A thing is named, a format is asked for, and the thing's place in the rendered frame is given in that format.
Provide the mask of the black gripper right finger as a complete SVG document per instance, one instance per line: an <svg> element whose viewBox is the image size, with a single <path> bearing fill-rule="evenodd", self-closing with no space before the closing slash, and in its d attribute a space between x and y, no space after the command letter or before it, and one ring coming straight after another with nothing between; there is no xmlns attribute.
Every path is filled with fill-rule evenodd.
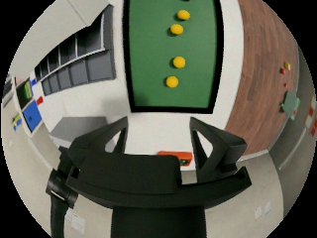
<svg viewBox="0 0 317 238"><path fill-rule="evenodd" d="M209 157L207 157L197 131L212 145ZM189 132L197 182L206 181L217 168L235 164L248 147L243 138L193 116L190 116Z"/></svg>

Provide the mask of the yellow marble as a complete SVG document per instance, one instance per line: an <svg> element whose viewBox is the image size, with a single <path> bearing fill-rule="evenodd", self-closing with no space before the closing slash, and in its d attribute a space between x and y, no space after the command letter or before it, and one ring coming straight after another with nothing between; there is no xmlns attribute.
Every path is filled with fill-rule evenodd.
<svg viewBox="0 0 317 238"><path fill-rule="evenodd" d="M177 79L174 76L170 76L167 80L166 80L166 84L169 87L176 87L177 86Z"/></svg>
<svg viewBox="0 0 317 238"><path fill-rule="evenodd" d="M184 65L185 65L185 60L184 60L184 58L182 58L182 57L176 57L176 58L173 60L173 64L174 64L174 66L181 68L181 67L184 67Z"/></svg>
<svg viewBox="0 0 317 238"><path fill-rule="evenodd" d="M172 25L171 27L170 27L170 30L171 30L171 32L173 33L173 34L175 34L175 35L180 35L182 32L183 32L183 29L182 29L182 27L180 26L180 25Z"/></svg>
<svg viewBox="0 0 317 238"><path fill-rule="evenodd" d="M189 13L186 11L179 11L177 17L181 20L187 20L189 18Z"/></svg>

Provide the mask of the green tray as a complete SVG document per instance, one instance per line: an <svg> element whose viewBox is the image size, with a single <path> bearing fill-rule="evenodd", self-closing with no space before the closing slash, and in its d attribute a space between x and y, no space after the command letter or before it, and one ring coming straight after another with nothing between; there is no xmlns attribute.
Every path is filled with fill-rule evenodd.
<svg viewBox="0 0 317 238"><path fill-rule="evenodd" d="M179 11L189 18L181 20ZM182 26L175 35L172 25ZM213 114L224 57L220 0L124 0L123 51L131 113ZM174 66L182 57L184 67ZM166 79L174 76L176 87Z"/></svg>

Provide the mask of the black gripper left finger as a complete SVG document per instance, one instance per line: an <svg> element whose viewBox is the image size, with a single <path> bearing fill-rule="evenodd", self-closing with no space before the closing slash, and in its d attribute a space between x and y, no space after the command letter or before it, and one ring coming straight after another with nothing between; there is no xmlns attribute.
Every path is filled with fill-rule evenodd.
<svg viewBox="0 0 317 238"><path fill-rule="evenodd" d="M113 123L74 138L71 145L106 152L106 144L120 132L117 144L112 153L125 154L128 131L129 120L128 116L125 116Z"/></svg>

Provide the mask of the orange pocket multimeter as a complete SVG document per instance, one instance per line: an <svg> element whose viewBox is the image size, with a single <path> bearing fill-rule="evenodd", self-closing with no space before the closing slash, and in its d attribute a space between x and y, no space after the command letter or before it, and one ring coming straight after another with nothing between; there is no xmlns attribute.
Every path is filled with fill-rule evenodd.
<svg viewBox="0 0 317 238"><path fill-rule="evenodd" d="M181 167L188 167L193 160L191 152L159 151L158 154L159 155L175 155L175 156L179 157Z"/></svg>

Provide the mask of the blue plug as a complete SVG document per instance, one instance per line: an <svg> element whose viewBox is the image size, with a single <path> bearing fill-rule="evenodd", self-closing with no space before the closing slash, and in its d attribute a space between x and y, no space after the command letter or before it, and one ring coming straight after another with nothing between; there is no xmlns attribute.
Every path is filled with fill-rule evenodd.
<svg viewBox="0 0 317 238"><path fill-rule="evenodd" d="M32 85L32 86L34 86L35 84L37 84L37 83L36 83L36 78L34 78L34 79L31 81L31 85Z"/></svg>

